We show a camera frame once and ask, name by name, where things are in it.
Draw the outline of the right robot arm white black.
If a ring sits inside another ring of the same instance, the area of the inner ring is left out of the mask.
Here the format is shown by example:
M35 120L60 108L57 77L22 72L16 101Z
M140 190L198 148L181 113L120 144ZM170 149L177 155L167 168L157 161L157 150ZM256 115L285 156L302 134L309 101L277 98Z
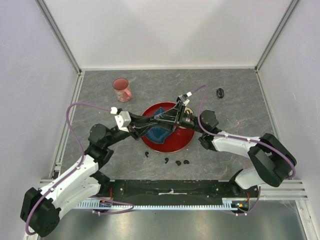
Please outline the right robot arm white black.
M228 152L250 159L252 168L240 170L229 184L229 191L235 197L242 196L247 189L260 184L279 187L295 176L297 164L293 155L270 133L249 137L230 134L218 129L218 120L212 110L204 110L197 116L186 113L179 102L174 107L151 117L157 127L173 132L184 127L201 133L201 145L215 152Z

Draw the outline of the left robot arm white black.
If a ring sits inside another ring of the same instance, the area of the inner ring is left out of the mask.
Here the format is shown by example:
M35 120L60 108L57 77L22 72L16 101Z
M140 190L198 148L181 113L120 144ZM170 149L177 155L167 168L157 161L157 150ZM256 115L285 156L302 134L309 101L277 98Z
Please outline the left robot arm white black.
M110 191L109 179L100 169L114 153L109 147L128 137L140 139L157 125L150 116L118 110L111 113L115 127L95 124L90 129L88 148L80 149L79 160L44 187L27 190L20 213L27 235L46 237L77 204L94 195L106 196Z

